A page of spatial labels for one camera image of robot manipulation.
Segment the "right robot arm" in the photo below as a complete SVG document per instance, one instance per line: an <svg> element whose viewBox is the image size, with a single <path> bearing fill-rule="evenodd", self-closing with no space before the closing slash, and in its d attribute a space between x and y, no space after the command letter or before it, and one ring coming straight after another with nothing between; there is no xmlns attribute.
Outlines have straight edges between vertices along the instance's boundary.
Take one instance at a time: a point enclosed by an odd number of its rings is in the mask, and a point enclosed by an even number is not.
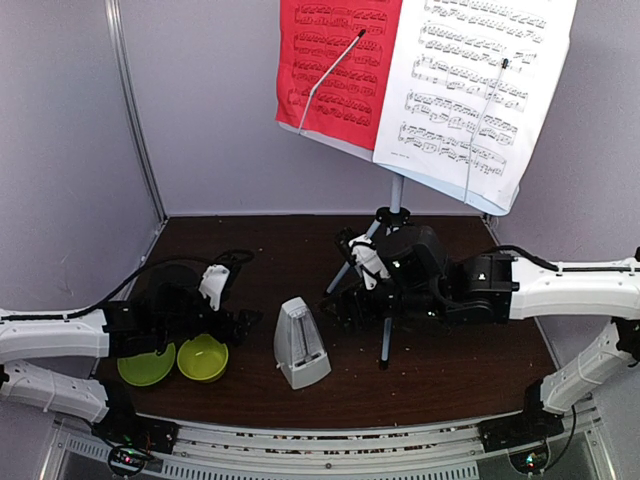
<svg viewBox="0 0 640 480"><path fill-rule="evenodd" d="M442 325L506 324L553 316L606 316L596 339L559 371L526 389L520 413L483 421L488 447L559 435L574 404L623 366L639 363L639 259L550 262L512 245L455 262L428 226L379 241L346 228L336 244L360 278L329 290L320 307L346 329L397 318Z"/></svg>

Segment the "white sheet music page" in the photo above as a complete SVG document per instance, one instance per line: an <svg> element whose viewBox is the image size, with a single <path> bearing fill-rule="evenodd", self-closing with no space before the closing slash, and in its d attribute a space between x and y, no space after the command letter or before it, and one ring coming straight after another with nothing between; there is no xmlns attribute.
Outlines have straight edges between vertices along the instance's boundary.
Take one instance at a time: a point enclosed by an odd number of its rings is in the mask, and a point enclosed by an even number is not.
<svg viewBox="0 0 640 480"><path fill-rule="evenodd" d="M573 1L406 1L373 160L508 214L570 45Z"/></svg>

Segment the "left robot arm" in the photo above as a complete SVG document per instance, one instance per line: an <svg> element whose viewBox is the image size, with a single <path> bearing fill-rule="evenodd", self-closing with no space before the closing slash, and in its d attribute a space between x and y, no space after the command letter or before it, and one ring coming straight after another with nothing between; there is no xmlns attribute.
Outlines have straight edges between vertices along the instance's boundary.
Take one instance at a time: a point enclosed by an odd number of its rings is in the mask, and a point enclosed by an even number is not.
<svg viewBox="0 0 640 480"><path fill-rule="evenodd" d="M179 342L209 334L241 345L263 315L223 307L241 266L213 260L202 274L186 258L169 258L130 275L150 275L129 300L114 293L75 311L1 313L1 397L83 420L106 439L133 444L152 431L126 388L113 381L82 380L32 365L32 360L160 355Z"/></svg>

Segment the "red sheet music page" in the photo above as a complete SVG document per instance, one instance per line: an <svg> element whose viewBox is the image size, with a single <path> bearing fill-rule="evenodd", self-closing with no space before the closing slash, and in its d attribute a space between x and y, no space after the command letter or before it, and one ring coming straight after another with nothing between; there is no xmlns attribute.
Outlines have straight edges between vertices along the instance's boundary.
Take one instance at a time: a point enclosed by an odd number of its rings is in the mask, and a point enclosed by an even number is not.
<svg viewBox="0 0 640 480"><path fill-rule="evenodd" d="M400 1L282 1L275 120L372 150Z"/></svg>

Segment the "white perforated music stand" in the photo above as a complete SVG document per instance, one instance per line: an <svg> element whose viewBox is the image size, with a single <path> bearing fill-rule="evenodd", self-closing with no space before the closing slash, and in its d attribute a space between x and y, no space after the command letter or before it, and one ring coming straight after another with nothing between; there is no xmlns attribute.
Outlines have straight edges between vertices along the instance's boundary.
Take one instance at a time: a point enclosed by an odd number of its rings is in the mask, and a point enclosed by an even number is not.
<svg viewBox="0 0 640 480"><path fill-rule="evenodd" d="M295 129L299 133L311 132L304 131L302 129ZM316 132L311 132L318 135L320 142L328 143L331 140L335 140L338 143L340 149L345 149L347 146L355 146L348 142L337 140L323 134L319 134ZM411 214L408 209L403 207L402 205L402 197L404 190L405 178L401 174L394 174L392 178L392 186L391 186L391 202L387 207L381 207L377 210L375 219L366 234L370 235L371 238L376 233L379 228L385 228L387 233L390 234L401 227L413 225L410 221ZM344 262L343 266L336 274L334 279L331 281L329 286L324 292L325 298L326 294L329 290L335 290L336 292L341 292L348 286L357 282L360 278L359 272L353 268L349 267ZM390 323L384 323L387 329L392 327L393 321Z"/></svg>

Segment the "grey metronome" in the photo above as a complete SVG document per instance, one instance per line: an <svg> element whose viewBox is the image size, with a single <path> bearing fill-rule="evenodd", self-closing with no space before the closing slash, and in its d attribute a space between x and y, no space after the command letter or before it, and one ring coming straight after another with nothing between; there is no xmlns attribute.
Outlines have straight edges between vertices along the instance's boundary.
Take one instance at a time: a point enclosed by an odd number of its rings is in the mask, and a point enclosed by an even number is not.
<svg viewBox="0 0 640 480"><path fill-rule="evenodd" d="M273 340L276 368L292 390L301 390L331 373L328 353L309 306L301 297L281 305Z"/></svg>

